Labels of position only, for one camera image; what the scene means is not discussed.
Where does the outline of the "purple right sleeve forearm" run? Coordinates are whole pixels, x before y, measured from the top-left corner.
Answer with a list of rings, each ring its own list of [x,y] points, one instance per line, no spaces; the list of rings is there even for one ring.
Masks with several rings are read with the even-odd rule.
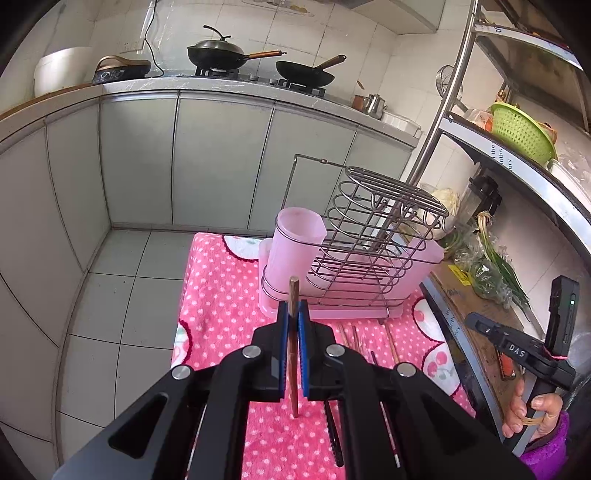
[[[538,480],[553,479],[566,463],[569,426],[569,415],[562,412],[554,430],[546,437],[534,441],[521,455],[520,460]]]

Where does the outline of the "person's right hand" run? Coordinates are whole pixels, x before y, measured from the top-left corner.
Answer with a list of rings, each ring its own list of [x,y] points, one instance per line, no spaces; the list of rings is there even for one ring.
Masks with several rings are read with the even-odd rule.
[[[532,416],[532,414],[528,413],[529,407],[532,407],[536,413],[542,414],[542,418],[537,424],[531,440],[538,440],[550,435],[560,420],[563,407],[562,397],[556,393],[547,393],[537,395],[530,403],[527,403],[523,398],[524,392],[525,382],[523,379],[520,379],[515,385],[511,401],[504,414],[504,423],[502,425],[503,436],[505,438],[512,438],[527,427],[524,420]]]

